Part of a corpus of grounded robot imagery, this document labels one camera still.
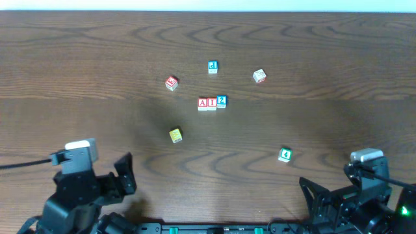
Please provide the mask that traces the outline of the white block red print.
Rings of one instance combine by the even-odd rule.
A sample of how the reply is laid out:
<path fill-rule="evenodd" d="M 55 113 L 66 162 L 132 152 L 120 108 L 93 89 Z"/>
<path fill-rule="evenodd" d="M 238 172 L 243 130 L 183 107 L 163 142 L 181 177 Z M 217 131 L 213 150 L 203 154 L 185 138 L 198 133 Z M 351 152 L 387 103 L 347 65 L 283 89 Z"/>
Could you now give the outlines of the white block red print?
<path fill-rule="evenodd" d="M 267 78 L 267 75 L 263 69 L 259 69 L 253 73 L 253 79 L 256 83 L 262 83 Z"/>

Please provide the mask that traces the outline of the red letter I block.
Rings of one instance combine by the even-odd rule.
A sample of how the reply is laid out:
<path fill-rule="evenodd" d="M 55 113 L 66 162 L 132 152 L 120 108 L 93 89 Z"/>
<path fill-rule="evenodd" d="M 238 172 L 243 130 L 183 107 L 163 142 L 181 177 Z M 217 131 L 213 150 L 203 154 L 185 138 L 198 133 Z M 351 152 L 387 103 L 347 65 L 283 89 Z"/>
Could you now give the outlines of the red letter I block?
<path fill-rule="evenodd" d="M 207 110 L 215 111 L 217 109 L 217 99 L 215 97 L 207 98 Z"/>

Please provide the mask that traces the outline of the red letter E block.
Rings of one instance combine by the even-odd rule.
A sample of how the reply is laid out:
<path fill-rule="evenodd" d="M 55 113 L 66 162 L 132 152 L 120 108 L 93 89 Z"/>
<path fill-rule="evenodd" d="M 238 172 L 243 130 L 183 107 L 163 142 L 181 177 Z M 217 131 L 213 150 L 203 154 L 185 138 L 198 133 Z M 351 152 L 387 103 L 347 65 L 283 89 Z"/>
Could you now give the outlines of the red letter E block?
<path fill-rule="evenodd" d="M 169 76 L 165 81 L 165 86 L 167 89 L 174 91 L 178 86 L 178 80 L 173 76 Z"/>

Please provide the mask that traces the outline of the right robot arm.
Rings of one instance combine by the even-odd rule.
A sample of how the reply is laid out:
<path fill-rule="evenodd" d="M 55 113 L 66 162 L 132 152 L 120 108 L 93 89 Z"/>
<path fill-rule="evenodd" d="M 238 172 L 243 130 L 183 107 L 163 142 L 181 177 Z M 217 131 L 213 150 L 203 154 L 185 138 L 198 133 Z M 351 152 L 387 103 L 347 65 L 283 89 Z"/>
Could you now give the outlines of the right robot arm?
<path fill-rule="evenodd" d="M 410 185 L 389 177 L 384 156 L 353 159 L 344 166 L 350 186 L 330 191 L 304 177 L 299 184 L 304 193 L 309 218 L 298 233 L 410 233 L 415 221 L 401 208 L 387 207 L 391 185 L 415 193 Z"/>

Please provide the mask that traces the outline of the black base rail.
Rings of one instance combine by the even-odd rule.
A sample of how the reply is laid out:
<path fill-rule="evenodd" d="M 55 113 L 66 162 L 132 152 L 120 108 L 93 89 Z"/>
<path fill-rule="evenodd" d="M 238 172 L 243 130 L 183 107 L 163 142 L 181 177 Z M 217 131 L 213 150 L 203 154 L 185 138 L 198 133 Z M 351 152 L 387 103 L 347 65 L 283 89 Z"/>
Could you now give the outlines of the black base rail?
<path fill-rule="evenodd" d="M 271 222 L 269 224 L 133 224 L 124 218 L 101 219 L 92 233 L 99 234 L 295 234 L 310 233 L 300 224 Z"/>

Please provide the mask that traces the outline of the red letter A block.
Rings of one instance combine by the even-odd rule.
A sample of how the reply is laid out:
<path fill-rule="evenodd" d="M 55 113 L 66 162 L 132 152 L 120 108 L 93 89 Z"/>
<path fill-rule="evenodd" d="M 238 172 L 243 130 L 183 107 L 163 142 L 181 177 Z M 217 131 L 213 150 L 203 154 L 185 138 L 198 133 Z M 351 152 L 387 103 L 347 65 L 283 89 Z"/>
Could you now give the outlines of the red letter A block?
<path fill-rule="evenodd" d="M 198 98 L 198 111 L 207 110 L 207 98 Z"/>

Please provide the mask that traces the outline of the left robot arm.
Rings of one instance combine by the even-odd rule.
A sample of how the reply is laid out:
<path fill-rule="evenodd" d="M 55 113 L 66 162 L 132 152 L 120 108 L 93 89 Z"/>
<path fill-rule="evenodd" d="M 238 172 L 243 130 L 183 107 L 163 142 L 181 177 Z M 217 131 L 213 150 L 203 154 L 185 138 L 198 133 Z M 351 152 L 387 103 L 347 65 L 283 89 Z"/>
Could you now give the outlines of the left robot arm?
<path fill-rule="evenodd" d="M 62 167 L 53 178 L 56 191 L 45 202 L 42 214 L 29 218 L 19 233 L 90 233 L 103 206 L 121 203 L 136 192 L 131 153 L 114 163 L 118 175 L 101 176 L 93 170 L 94 155 L 89 147 L 50 155 L 53 165 Z"/>

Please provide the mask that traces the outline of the blue number 2 block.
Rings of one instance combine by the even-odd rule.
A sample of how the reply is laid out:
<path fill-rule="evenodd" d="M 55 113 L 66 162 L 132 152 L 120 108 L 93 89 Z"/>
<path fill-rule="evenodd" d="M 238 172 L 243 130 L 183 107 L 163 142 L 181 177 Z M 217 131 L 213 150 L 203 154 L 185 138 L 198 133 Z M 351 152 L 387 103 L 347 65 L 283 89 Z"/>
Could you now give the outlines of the blue number 2 block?
<path fill-rule="evenodd" d="M 227 107 L 228 104 L 228 97 L 225 95 L 217 96 L 216 97 L 216 105 L 218 109 L 224 109 Z"/>

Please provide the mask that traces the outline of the green number 4 block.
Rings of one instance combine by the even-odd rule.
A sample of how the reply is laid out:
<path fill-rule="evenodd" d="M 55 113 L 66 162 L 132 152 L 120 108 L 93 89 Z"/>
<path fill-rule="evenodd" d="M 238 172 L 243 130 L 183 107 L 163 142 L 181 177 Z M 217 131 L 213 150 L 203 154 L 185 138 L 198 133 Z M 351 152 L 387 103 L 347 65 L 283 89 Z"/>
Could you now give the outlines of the green number 4 block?
<path fill-rule="evenodd" d="M 291 160 L 292 154 L 291 149 L 281 148 L 278 154 L 278 160 L 287 163 Z"/>

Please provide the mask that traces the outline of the blue letter P block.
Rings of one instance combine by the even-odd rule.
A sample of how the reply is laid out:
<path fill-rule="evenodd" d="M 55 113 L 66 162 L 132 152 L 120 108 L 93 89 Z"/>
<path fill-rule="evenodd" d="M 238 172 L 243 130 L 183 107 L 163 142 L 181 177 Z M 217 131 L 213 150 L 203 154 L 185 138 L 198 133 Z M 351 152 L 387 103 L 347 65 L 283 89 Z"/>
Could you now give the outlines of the blue letter P block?
<path fill-rule="evenodd" d="M 208 73 L 209 74 L 218 73 L 218 62 L 216 60 L 210 60 L 208 62 Z"/>

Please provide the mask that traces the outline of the yellow wooden block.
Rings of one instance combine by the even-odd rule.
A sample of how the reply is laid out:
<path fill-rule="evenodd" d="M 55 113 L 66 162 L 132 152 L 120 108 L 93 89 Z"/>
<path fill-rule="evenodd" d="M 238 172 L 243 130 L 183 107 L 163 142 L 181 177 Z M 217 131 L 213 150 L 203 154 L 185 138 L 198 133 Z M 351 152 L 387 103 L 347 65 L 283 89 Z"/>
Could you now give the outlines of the yellow wooden block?
<path fill-rule="evenodd" d="M 174 144 L 182 141 L 182 139 L 183 139 L 181 131 L 179 130 L 179 128 L 171 130 L 169 132 L 169 135 L 170 135 L 170 138 L 172 139 L 172 142 Z"/>

